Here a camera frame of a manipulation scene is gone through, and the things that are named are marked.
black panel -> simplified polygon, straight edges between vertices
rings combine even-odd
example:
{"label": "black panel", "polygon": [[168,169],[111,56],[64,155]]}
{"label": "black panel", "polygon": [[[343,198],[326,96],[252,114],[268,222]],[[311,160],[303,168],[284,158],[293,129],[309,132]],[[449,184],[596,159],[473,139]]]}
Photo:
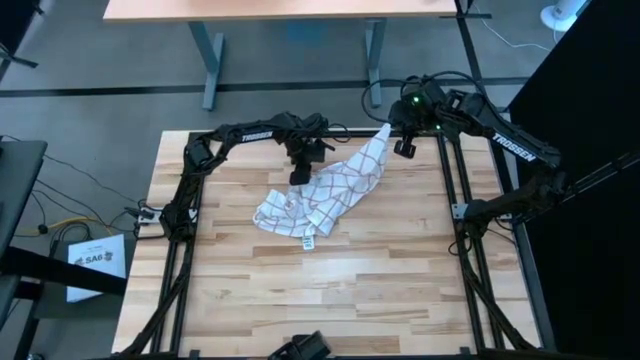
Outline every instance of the black panel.
{"label": "black panel", "polygon": [[0,44],[4,45],[10,54],[18,49],[31,17],[35,5],[40,0],[2,0],[0,1]]}
{"label": "black panel", "polygon": [[[509,106],[573,179],[640,147],[640,2],[593,0]],[[519,166],[520,182],[533,169]],[[527,225],[558,350],[638,358],[640,166]]]}

gray floor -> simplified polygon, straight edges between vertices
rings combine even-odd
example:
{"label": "gray floor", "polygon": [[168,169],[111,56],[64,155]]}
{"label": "gray floor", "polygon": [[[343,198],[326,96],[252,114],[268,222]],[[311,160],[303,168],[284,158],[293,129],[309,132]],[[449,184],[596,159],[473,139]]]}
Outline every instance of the gray floor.
{"label": "gray floor", "polygon": [[[184,24],[105,24],[107,0],[45,2],[47,15],[37,18],[18,55],[39,62],[36,69],[12,65],[0,90],[126,86],[200,85],[204,67]],[[488,24],[513,43],[553,47],[552,33],[538,14],[551,0],[479,0],[494,15]],[[529,76],[547,52],[513,49],[479,20],[470,29],[485,77]],[[362,80],[364,24],[361,20],[247,21],[208,24],[227,38],[223,83]],[[262,55],[250,56],[253,52]],[[455,20],[391,20],[381,60],[383,77],[442,70],[469,72]],[[509,104],[520,86],[488,88],[498,106]],[[347,126],[374,126],[359,106],[360,90],[309,90],[221,93],[214,112],[200,109],[202,94],[77,97],[0,97],[0,133],[49,142],[47,153],[73,163],[100,181],[135,199],[146,195],[160,133],[168,129],[207,129],[222,123],[264,119],[289,110],[299,115],[321,112]],[[384,114],[397,96],[385,89]],[[45,162],[41,179],[94,207],[110,219],[127,204],[96,187],[86,177]],[[69,217],[43,200],[47,222]],[[81,207],[68,204],[78,211]],[[41,222],[28,204],[20,227]],[[121,227],[130,227],[123,220]],[[94,231],[98,236],[100,229]],[[48,239],[15,239],[16,246],[43,252]],[[12,356],[27,313],[18,304],[0,332],[0,358]],[[47,359],[106,356],[117,318],[64,319],[41,322],[33,351]]]}

white paper sign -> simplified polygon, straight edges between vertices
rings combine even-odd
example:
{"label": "white paper sign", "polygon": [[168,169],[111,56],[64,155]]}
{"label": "white paper sign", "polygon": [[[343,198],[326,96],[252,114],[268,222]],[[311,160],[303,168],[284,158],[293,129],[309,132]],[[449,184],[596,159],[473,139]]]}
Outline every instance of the white paper sign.
{"label": "white paper sign", "polygon": [[[67,262],[125,278],[124,236],[119,234],[69,245]],[[67,302],[71,303],[100,294],[98,291],[67,286]]]}

cloth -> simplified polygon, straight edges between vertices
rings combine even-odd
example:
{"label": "cloth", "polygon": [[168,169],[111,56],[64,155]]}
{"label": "cloth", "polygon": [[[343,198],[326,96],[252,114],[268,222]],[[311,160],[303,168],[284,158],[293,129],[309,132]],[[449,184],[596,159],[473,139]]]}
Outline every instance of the cloth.
{"label": "cloth", "polygon": [[286,195],[271,190],[253,222],[286,236],[329,236],[338,217],[378,185],[387,162],[390,132],[385,124],[349,160],[318,171],[308,184],[291,186]]}

wooden table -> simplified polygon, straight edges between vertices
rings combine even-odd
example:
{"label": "wooden table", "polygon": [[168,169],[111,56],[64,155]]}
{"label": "wooden table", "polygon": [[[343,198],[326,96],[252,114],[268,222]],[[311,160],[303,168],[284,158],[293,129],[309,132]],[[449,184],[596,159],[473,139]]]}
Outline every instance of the wooden table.
{"label": "wooden table", "polygon": [[[203,107],[212,110],[220,75],[224,35],[213,43],[203,21],[295,18],[366,18],[365,44],[370,82],[380,79],[379,63],[387,17],[454,15],[454,0],[110,0],[106,21],[184,21],[207,69]],[[382,104],[380,85],[371,104]]]}
{"label": "wooden table", "polygon": [[[151,206],[173,197],[187,137],[186,131],[163,133]],[[314,168],[349,158],[366,141],[334,143],[336,152]],[[499,195],[487,141],[462,141],[474,198]],[[181,354],[200,349],[201,356],[263,357],[292,335],[315,330],[338,355],[456,354],[462,346],[473,351],[459,262],[447,252],[454,233],[436,141],[414,144],[413,160],[389,154],[377,188],[339,219],[329,238],[317,238],[313,252],[251,220],[270,189],[288,187],[292,166],[284,148],[272,141],[234,148],[206,178]],[[167,246],[166,240],[138,243],[114,351],[128,345],[155,310]],[[539,344],[514,245],[488,232],[484,248],[499,306],[528,341]],[[165,349],[173,316],[167,319]]]}

